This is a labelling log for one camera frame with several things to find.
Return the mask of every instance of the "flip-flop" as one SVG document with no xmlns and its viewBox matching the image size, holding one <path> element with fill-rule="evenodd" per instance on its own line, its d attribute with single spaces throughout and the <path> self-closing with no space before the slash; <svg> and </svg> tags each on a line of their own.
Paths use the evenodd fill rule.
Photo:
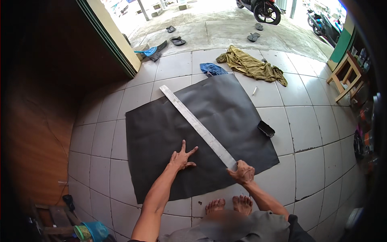
<svg viewBox="0 0 387 242">
<path fill-rule="evenodd" d="M 250 40 L 251 42 L 256 42 L 257 39 L 260 37 L 261 35 L 259 33 L 250 33 L 249 36 L 247 36 L 247 39 Z"/>
<path fill-rule="evenodd" d="M 170 38 L 170 41 L 174 44 L 174 45 L 183 45 L 185 44 L 185 40 L 183 40 L 180 36 L 179 37 L 175 37 L 173 36 L 172 38 Z"/>
<path fill-rule="evenodd" d="M 256 23 L 255 24 L 255 28 L 257 29 L 257 30 L 263 30 L 264 29 L 264 27 L 262 26 L 262 24 L 260 24 L 260 23 Z"/>
<path fill-rule="evenodd" d="M 168 31 L 168 33 L 172 33 L 176 30 L 176 28 L 171 25 L 168 28 L 166 28 L 166 30 Z"/>
</svg>

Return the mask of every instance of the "left hand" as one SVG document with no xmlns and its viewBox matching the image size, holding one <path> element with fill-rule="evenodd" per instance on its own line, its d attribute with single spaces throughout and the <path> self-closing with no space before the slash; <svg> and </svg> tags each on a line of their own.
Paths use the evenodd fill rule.
<svg viewBox="0 0 387 242">
<path fill-rule="evenodd" d="M 190 157 L 192 154 L 194 154 L 199 147 L 193 148 L 190 152 L 185 152 L 185 140 L 183 139 L 182 149 L 180 152 L 174 151 L 169 164 L 178 167 L 178 170 L 184 170 L 186 167 L 189 166 L 196 166 L 194 162 L 188 162 L 188 157 Z"/>
</svg>

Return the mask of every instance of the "right hand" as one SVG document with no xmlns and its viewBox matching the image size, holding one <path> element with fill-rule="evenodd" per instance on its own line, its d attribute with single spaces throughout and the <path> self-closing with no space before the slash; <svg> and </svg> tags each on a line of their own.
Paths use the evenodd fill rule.
<svg viewBox="0 0 387 242">
<path fill-rule="evenodd" d="M 238 160 L 236 162 L 238 168 L 236 171 L 227 169 L 228 174 L 236 180 L 237 183 L 245 185 L 249 182 L 254 182 L 254 173 L 255 169 L 252 166 L 249 166 L 243 160 Z"/>
</svg>

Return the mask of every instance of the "metal ruler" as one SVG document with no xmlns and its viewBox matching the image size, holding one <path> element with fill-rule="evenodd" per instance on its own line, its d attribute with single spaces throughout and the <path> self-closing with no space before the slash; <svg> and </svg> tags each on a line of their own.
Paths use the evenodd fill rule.
<svg viewBox="0 0 387 242">
<path fill-rule="evenodd" d="M 160 90 L 171 101 L 175 108 L 183 115 L 183 117 L 190 123 L 196 132 L 204 139 L 204 141 L 211 147 L 215 154 L 221 159 L 227 168 L 235 171 L 236 161 L 230 153 L 223 147 L 223 145 L 204 127 L 202 123 L 191 113 L 190 110 L 173 94 L 166 85 L 160 87 Z"/>
</svg>

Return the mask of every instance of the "foot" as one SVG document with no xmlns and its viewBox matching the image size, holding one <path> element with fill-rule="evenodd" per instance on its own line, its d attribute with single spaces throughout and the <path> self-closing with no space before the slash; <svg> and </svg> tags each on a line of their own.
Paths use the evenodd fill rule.
<svg viewBox="0 0 387 242">
<path fill-rule="evenodd" d="M 234 210 L 248 216 L 253 210 L 253 201 L 248 196 L 233 196 Z"/>
<path fill-rule="evenodd" d="M 205 206 L 205 214 L 209 214 L 216 210 L 224 210 L 225 205 L 226 200 L 224 198 L 213 200 L 207 206 Z"/>
</svg>

